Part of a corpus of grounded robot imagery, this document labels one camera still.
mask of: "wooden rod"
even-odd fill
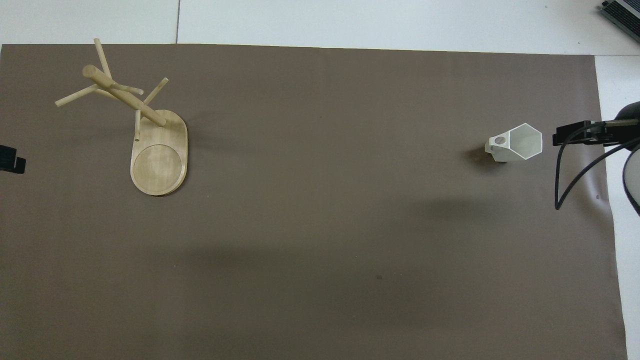
[[[166,124],[166,120],[162,117],[162,115],[158,114],[155,110],[148,107],[142,100],[133,96],[126,91],[117,90],[111,87],[115,81],[109,78],[105,73],[100,71],[97,67],[93,65],[87,65],[82,69],[82,75],[86,78],[91,79],[94,83],[98,84],[103,90],[110,93],[111,95],[118,98],[118,100],[124,102],[130,108],[134,110],[140,110],[142,115],[144,115],[147,119],[155,122],[158,126],[164,126]]]
[[[102,95],[102,96],[109,97],[110,99],[118,100],[118,98],[117,98],[117,97],[115,97],[115,96],[113,96],[113,95],[109,94],[108,92],[104,91],[103,89],[95,89],[95,90],[94,90],[94,92],[95,92],[96,94],[100,94],[100,95]]]
[[[98,89],[98,87],[99,87],[98,85],[94,84],[94,85],[86,87],[86,88],[84,88],[84,89],[82,89],[80,91],[76,91],[73,94],[71,94],[69,96],[65,96],[62,99],[56,101],[56,106],[60,107],[60,106],[63,106],[64,104],[68,104],[68,103],[72,102],[73,100],[76,100],[76,99],[78,99],[78,98],[80,98],[82,96],[85,96],[87,94],[92,93],[94,90]]]
[[[142,94],[145,93],[144,90],[142,90],[142,89],[134,88],[133,86],[120,85],[118,83],[111,84],[111,87],[114,88],[114,89],[130,92],[132,94],[142,95]]]
[[[104,57],[104,51],[102,50],[102,44],[100,43],[100,39],[94,38],[93,43],[95,44],[95,49],[98,50],[98,57],[100,58],[100,64],[102,64],[102,69],[104,73],[110,78],[111,71],[109,71],[109,64],[107,64],[107,58]]]
[[[146,105],[149,105],[149,103],[151,102],[151,100],[153,100],[156,95],[160,92],[160,90],[162,90],[162,88],[169,82],[169,79],[164,78],[162,80],[160,80],[160,84],[158,84],[158,86],[156,86],[155,89],[153,89],[153,91],[151,91],[151,93],[149,93],[149,96],[147,96],[147,98],[143,101]]]
[[[140,141],[140,110],[136,110],[136,128],[133,141]]]

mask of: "brown paper backdrop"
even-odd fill
[[[3,359],[625,359],[604,166],[553,208],[556,126],[599,120],[592,56],[105,45],[186,121],[167,197],[92,45],[4,45]],[[481,147],[523,122],[544,152]],[[601,147],[566,152],[563,183]]]

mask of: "black cable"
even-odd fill
[[[569,184],[569,186],[567,186],[566,190],[563,192],[562,196],[560,197],[560,200],[558,200],[558,187],[559,187],[559,179],[560,179],[560,161],[562,158],[562,152],[564,151],[564,148],[569,145],[571,143],[571,140],[573,140],[578,134],[580,134],[581,132],[587,130],[587,129],[593,129],[594,127],[599,127],[599,126],[605,126],[605,124],[603,122],[596,122],[594,124],[590,124],[587,126],[584,126],[576,131],[574,131],[571,135],[569,135],[569,137],[567,137],[567,139],[563,142],[562,146],[560,146],[560,151],[558,152],[558,158],[557,158],[557,162],[556,162],[556,184],[555,184],[555,206],[556,206],[556,210],[559,210],[560,207],[562,206],[565,198],[567,197],[567,195],[569,195],[569,192],[571,191],[571,189],[575,186],[575,184],[578,182],[578,180],[580,180],[580,178],[586,174],[587,171],[591,170],[592,167],[594,167],[595,165],[597,165],[599,162],[601,162],[602,160],[604,160],[606,157],[630,146],[633,145],[635,143],[640,143],[640,137],[639,138],[635,138],[632,140],[629,140],[615,148],[613,148],[612,150],[609,150],[607,152],[605,152],[604,154],[600,155],[599,157],[597,157],[595,160],[593,160],[589,165],[587,165],[585,168],[583,168],[571,181],[571,183]]]
[[[571,134],[569,134],[569,136],[566,137],[566,139],[562,142],[562,145],[560,146],[560,150],[558,151],[558,157],[556,160],[556,183],[554,186],[554,204],[556,207],[556,210],[560,209],[560,206],[562,206],[562,201],[558,202],[558,187],[559,187],[559,183],[560,183],[560,161],[562,160],[562,153],[564,152],[564,148],[569,145],[571,143],[571,141],[578,135],[580,135],[583,131],[587,131],[589,129],[593,129],[594,127],[604,127],[604,123],[602,121],[600,122],[595,122],[593,124],[589,124],[586,126],[581,127],[580,129],[572,132]]]

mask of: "black bracket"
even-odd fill
[[[24,165],[27,161],[16,156],[17,150],[13,147],[0,145],[0,170],[16,174],[24,174]]]
[[[640,101],[625,106],[614,120],[640,119]],[[562,145],[562,143],[574,131],[590,125],[590,121],[574,122],[573,124],[556,128],[553,136],[554,146]],[[586,145],[602,144],[604,146],[618,145],[640,137],[640,124],[625,124],[624,126],[603,126],[594,127],[583,131],[576,136],[570,143],[583,143]]]

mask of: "wooden mug tree stand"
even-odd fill
[[[187,174],[187,126],[184,120],[169,110],[153,110],[151,100],[169,81],[164,78],[142,101],[133,94],[142,95],[139,88],[118,84],[111,78],[109,65],[100,40],[95,47],[102,70],[93,65],[83,68],[84,77],[95,84],[56,101],[62,106],[89,93],[95,92],[120,100],[136,110],[136,125],[131,151],[131,179],[140,191],[149,195],[167,195],[176,190]]]

